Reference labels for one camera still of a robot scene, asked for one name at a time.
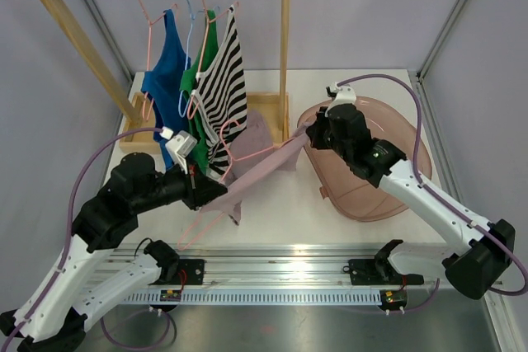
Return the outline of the black white striped tank top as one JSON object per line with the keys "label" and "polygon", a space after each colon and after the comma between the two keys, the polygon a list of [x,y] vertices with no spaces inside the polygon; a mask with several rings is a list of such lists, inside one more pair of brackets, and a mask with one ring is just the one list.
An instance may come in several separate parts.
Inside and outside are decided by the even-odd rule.
{"label": "black white striped tank top", "polygon": [[236,11],[226,15],[226,27],[219,51],[206,72],[205,81],[194,90],[194,105],[201,115],[207,137],[208,167],[223,175],[229,165],[227,149],[247,128],[248,99],[243,55],[238,36]]}

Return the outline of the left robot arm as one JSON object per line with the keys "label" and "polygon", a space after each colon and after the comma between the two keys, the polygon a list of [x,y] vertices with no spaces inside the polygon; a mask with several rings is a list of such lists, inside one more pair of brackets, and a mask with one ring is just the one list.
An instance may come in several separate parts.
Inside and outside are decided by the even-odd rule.
{"label": "left robot arm", "polygon": [[2,333],[20,339],[20,351],[76,350],[93,325],[135,290],[184,278],[180,256],[157,240],[131,265],[81,295],[95,269],[139,226],[138,216],[178,201],[197,210],[226,192],[196,166],[161,173],[147,153],[123,157],[81,207],[67,245],[39,288],[22,307],[2,313]]}

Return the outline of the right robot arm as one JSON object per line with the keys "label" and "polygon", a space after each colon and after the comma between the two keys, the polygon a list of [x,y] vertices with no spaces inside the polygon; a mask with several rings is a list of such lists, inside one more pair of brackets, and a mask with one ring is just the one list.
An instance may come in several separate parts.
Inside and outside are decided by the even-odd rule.
{"label": "right robot arm", "polygon": [[249,167],[227,188],[224,195],[203,206],[203,211],[220,211],[238,220],[238,203],[260,180],[270,175],[299,150],[332,151],[348,169],[369,185],[393,196],[429,224],[450,246],[446,255],[428,260],[405,250],[403,241],[392,240],[378,252],[376,277],[393,283],[401,275],[445,277],[467,298],[480,299],[510,264],[518,262],[513,250],[515,229],[506,220],[495,223],[471,213],[445,191],[438,189],[397,146],[375,138],[364,114],[354,103],[322,106],[313,123],[298,129],[298,137]]}

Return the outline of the pale pink tank top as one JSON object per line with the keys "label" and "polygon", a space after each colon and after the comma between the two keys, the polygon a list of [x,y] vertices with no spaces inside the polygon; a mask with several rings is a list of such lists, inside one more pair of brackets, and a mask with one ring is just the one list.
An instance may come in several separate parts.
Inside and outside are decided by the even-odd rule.
{"label": "pale pink tank top", "polygon": [[271,131],[263,116],[255,110],[247,113],[247,128],[229,145],[233,165],[224,178],[226,194],[202,207],[202,213],[220,211],[235,223],[240,223],[241,203],[274,171],[295,171],[303,146],[309,142],[306,134],[311,124],[303,123],[292,139],[280,147],[272,144]]}

